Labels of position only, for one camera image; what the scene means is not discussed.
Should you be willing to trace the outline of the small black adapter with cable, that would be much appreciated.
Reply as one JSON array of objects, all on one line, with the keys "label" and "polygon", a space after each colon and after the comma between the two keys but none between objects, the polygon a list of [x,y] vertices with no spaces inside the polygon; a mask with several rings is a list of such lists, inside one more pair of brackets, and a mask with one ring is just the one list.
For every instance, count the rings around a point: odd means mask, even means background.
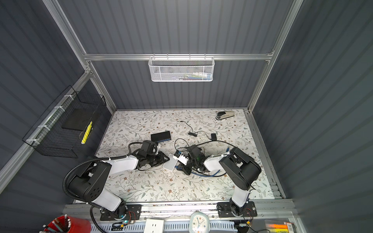
[{"label": "small black adapter with cable", "polygon": [[207,134],[205,131],[194,131],[193,128],[185,121],[180,121],[181,123],[184,123],[186,126],[190,128],[189,132],[187,133],[189,136],[197,137],[200,133],[204,134],[210,141],[217,141],[217,135],[215,133]]}]

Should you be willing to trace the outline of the white network switch box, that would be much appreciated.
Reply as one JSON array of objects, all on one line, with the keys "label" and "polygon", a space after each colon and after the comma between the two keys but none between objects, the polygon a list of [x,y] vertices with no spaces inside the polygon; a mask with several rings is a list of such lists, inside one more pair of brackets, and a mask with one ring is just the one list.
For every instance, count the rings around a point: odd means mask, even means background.
[{"label": "white network switch box", "polygon": [[178,160],[173,154],[168,155],[169,160],[164,163],[163,169],[168,170],[168,171],[173,171]]}]

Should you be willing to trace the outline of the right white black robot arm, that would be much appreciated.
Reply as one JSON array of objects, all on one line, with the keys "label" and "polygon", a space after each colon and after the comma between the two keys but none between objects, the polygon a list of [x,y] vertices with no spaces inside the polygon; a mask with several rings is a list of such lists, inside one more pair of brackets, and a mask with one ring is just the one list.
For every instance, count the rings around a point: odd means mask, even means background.
[{"label": "right white black robot arm", "polygon": [[255,204],[249,201],[252,184],[262,172],[260,165],[237,147],[222,155],[206,156],[197,145],[186,149],[186,154],[177,150],[173,155],[180,164],[177,169],[186,175],[196,174],[204,177],[227,175],[234,183],[234,193],[229,202],[217,203],[220,218],[257,216]]}]

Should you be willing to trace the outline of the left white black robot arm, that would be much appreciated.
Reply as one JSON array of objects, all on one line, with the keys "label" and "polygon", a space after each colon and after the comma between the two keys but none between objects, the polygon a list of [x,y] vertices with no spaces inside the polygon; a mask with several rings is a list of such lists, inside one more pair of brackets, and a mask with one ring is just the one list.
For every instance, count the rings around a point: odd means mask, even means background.
[{"label": "left white black robot arm", "polygon": [[170,158],[160,151],[158,143],[149,140],[132,142],[125,155],[95,157],[72,168],[63,179],[62,189],[70,198],[123,218],[129,212],[126,201],[106,189],[107,179],[124,171],[141,170],[146,165],[159,167],[168,161]]}]

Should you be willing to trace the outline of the black network switch box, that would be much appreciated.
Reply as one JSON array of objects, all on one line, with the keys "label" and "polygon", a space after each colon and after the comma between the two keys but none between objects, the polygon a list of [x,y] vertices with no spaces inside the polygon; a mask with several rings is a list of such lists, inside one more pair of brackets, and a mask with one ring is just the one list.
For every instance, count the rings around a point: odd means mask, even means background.
[{"label": "black network switch box", "polygon": [[172,138],[171,138],[170,131],[164,131],[161,133],[151,134],[151,141],[155,143],[170,141],[171,139]]}]

